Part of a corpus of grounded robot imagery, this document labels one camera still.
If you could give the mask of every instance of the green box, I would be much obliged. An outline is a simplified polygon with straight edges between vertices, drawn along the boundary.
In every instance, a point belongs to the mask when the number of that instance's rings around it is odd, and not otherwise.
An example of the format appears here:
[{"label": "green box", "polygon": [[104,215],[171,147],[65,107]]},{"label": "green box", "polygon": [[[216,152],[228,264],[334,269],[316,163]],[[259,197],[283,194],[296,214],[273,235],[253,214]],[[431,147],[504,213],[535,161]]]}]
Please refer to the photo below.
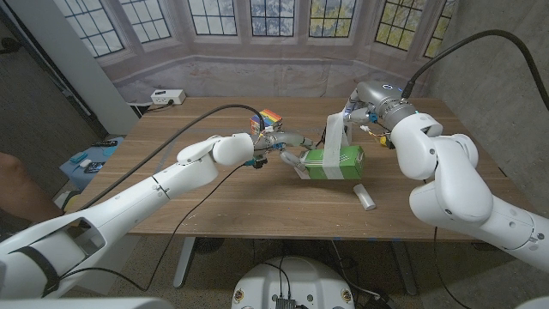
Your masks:
[{"label": "green box", "polygon": [[[323,169],[324,149],[309,150],[302,158],[311,179],[328,179]],[[344,179],[361,179],[364,168],[364,150],[360,146],[340,149],[340,170]]]}]

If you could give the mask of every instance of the window pane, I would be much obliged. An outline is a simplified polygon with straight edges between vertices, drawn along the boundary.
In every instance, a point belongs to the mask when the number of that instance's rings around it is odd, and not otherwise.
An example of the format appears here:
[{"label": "window pane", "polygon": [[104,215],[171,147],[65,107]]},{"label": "window pane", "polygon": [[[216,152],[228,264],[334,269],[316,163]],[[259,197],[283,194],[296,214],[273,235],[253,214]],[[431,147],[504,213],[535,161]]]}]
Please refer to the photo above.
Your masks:
[{"label": "window pane", "polygon": [[150,40],[159,39],[159,38],[160,38],[160,36],[159,36],[158,33],[156,32],[156,27],[154,26],[154,24],[153,24],[152,21],[143,22],[143,27],[145,28],[145,32],[147,33],[148,38],[149,38]]},{"label": "window pane", "polygon": [[349,31],[351,30],[351,20],[350,19],[340,19],[337,22],[337,30],[335,30],[336,37],[347,37]]},{"label": "window pane", "polygon": [[154,20],[164,18],[164,16],[162,16],[162,12],[160,11],[158,0],[147,0],[145,1],[145,4],[147,5],[148,12]]},{"label": "window pane", "polygon": [[194,15],[206,15],[202,0],[189,0],[190,12]]},{"label": "window pane", "polygon": [[87,36],[95,35],[100,32],[95,26],[94,20],[92,20],[92,16],[90,16],[89,13],[77,15],[76,19]]},{"label": "window pane", "polygon": [[326,18],[337,18],[340,11],[340,0],[326,1]]},{"label": "window pane", "polygon": [[435,27],[435,30],[433,30],[431,40],[429,41],[429,45],[427,46],[427,49],[425,50],[425,56],[429,58],[433,58],[437,55],[438,48],[443,42],[444,35],[446,34],[446,29],[448,28],[449,21],[451,19],[452,14],[454,13],[454,0],[446,0],[446,3],[444,4],[443,11],[440,13],[440,16],[438,17],[437,26]]},{"label": "window pane", "polygon": [[252,17],[251,18],[251,29],[253,35],[267,35],[265,30],[265,19]]},{"label": "window pane", "polygon": [[90,15],[94,19],[95,25],[97,25],[100,32],[104,33],[112,30],[111,21],[109,21],[109,18],[106,16],[104,10],[94,11],[90,13]]},{"label": "window pane", "polygon": [[[251,11],[254,16],[251,21],[252,35],[293,36],[294,4],[293,0],[264,0],[261,3],[250,0]],[[266,14],[265,12],[261,13],[261,9],[266,9]]]},{"label": "window pane", "polygon": [[252,16],[265,16],[265,1],[250,0],[250,6]]},{"label": "window pane", "polygon": [[280,14],[279,12],[279,9],[280,9],[280,5],[279,5],[279,1],[280,0],[266,0],[266,3],[267,3],[267,16],[269,17],[278,17]]},{"label": "window pane", "polygon": [[356,0],[313,0],[309,36],[348,37],[355,4]]},{"label": "window pane", "polygon": [[232,7],[232,0],[219,0],[220,13],[223,16],[234,16],[234,8]]},{"label": "window pane", "polygon": [[154,25],[156,26],[156,30],[158,31],[158,34],[162,39],[170,36],[168,27],[166,26],[166,23],[163,20],[154,21]]},{"label": "window pane", "polygon": [[208,25],[209,25],[209,32],[211,34],[223,34],[223,28],[221,28],[220,17],[208,16]]},{"label": "window pane", "polygon": [[101,6],[100,0],[82,0],[84,2],[85,8],[89,10],[93,9],[103,9]]},{"label": "window pane", "polygon": [[276,35],[278,36],[279,32],[279,22],[278,18],[268,18],[267,19],[267,35]]},{"label": "window pane", "polygon": [[124,12],[126,12],[126,16],[128,16],[128,19],[132,24],[136,24],[139,22],[139,18],[137,18],[137,13],[134,10],[133,5],[125,4],[122,7],[124,8]]},{"label": "window pane", "polygon": [[324,20],[324,30],[323,37],[333,37],[335,36],[335,24],[336,19],[325,19]]},{"label": "window pane", "polygon": [[99,0],[54,1],[92,56],[96,58],[124,48]]},{"label": "window pane", "polygon": [[188,1],[195,24],[196,34],[237,35],[237,25],[234,20],[234,5],[232,0]]},{"label": "window pane", "polygon": [[235,35],[237,33],[234,17],[221,17],[221,23],[223,25],[223,34]]},{"label": "window pane", "polygon": [[293,36],[293,18],[281,19],[281,36]]},{"label": "window pane", "polygon": [[429,42],[429,46],[427,46],[427,51],[425,52],[425,55],[429,58],[433,58],[437,55],[438,48],[442,44],[442,40],[432,38]]},{"label": "window pane", "polygon": [[389,33],[389,39],[387,39],[387,44],[394,47],[398,46],[398,43],[401,40],[402,29],[398,27],[391,27],[391,32]]},{"label": "window pane", "polygon": [[389,32],[391,31],[391,26],[386,24],[380,24],[379,30],[377,30],[376,41],[381,43],[387,43],[389,38]]},{"label": "window pane", "polygon": [[281,17],[293,17],[294,5],[295,3],[293,0],[281,0]]},{"label": "window pane", "polygon": [[377,30],[376,42],[407,51],[421,20],[425,0],[386,2]]},{"label": "window pane", "polygon": [[309,28],[309,36],[320,37],[323,35],[323,19],[311,19],[311,27]]},{"label": "window pane", "polygon": [[115,52],[122,49],[122,44],[120,44],[120,40],[114,31],[103,33],[103,39],[105,39],[111,51]]},{"label": "window pane", "polygon": [[94,35],[93,37],[90,37],[89,40],[94,45],[95,51],[97,52],[98,56],[103,56],[111,52],[109,50],[109,47],[106,45],[106,42],[103,40],[101,34]]},{"label": "window pane", "polygon": [[324,17],[325,0],[312,0],[311,17]]},{"label": "window pane", "polygon": [[140,42],[149,42],[147,33],[145,33],[145,29],[143,29],[142,24],[134,25],[134,31],[136,31],[137,38],[139,38]]},{"label": "window pane", "polygon": [[220,8],[217,6],[217,0],[204,0],[204,7],[206,8],[206,15],[220,15]]},{"label": "window pane", "polygon": [[195,16],[193,17],[193,21],[195,22],[197,34],[209,34],[209,26],[208,21],[206,21],[206,17]]},{"label": "window pane", "polygon": [[170,37],[158,0],[127,0],[122,5],[142,43]]},{"label": "window pane", "polygon": [[150,21],[151,16],[148,14],[147,6],[144,2],[134,2],[132,3],[136,9],[137,16],[139,16],[140,22]]},{"label": "window pane", "polygon": [[354,0],[342,0],[340,9],[340,18],[353,17]]}]

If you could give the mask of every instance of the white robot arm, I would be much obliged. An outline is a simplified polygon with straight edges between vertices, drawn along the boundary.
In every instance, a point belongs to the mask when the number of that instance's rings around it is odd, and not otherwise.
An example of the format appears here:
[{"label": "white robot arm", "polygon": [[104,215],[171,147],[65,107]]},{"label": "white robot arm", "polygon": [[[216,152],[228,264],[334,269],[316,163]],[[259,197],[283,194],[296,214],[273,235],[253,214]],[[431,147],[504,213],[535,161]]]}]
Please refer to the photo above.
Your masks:
[{"label": "white robot arm", "polygon": [[[85,272],[59,280],[63,274],[95,266],[113,244],[162,205],[213,181],[218,176],[215,163],[231,166],[257,158],[266,162],[266,151],[286,145],[314,148],[311,140],[284,132],[261,138],[245,133],[210,137],[181,150],[177,163],[103,203],[6,239],[0,243],[0,299],[63,295]],[[85,232],[77,228],[79,233],[74,233],[71,227],[79,224]]]},{"label": "white robot arm", "polygon": [[347,121],[366,124],[375,114],[391,131],[402,173],[417,180],[434,176],[410,195],[420,220],[484,240],[549,272],[549,220],[492,195],[475,170],[479,155],[468,136],[441,136],[443,126],[401,100],[401,90],[389,83],[361,82],[355,92],[359,100],[347,102]]}]

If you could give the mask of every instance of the power strip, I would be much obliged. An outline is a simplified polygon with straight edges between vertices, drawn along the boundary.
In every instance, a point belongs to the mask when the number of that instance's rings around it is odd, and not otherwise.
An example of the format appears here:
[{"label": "power strip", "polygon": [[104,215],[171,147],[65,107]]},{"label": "power strip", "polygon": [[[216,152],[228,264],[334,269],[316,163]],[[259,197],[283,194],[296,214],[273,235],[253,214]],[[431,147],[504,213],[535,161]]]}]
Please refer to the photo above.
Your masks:
[{"label": "power strip", "polygon": [[173,89],[173,90],[166,90],[166,89],[159,89],[155,90],[153,94],[151,94],[151,99],[153,99],[153,104],[156,105],[166,105],[170,100],[173,100],[174,105],[183,104],[183,101],[185,100],[187,96],[185,95],[185,92],[183,89]]}]

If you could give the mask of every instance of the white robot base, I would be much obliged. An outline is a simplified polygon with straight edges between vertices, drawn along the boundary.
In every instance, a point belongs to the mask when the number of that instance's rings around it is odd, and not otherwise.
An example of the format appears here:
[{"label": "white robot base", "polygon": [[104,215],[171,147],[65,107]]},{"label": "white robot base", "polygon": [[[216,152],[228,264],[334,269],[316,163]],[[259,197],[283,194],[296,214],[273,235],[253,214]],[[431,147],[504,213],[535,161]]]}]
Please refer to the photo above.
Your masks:
[{"label": "white robot base", "polygon": [[250,270],[237,283],[232,309],[259,308],[354,308],[351,289],[330,267],[307,257],[288,256],[269,259]]}]

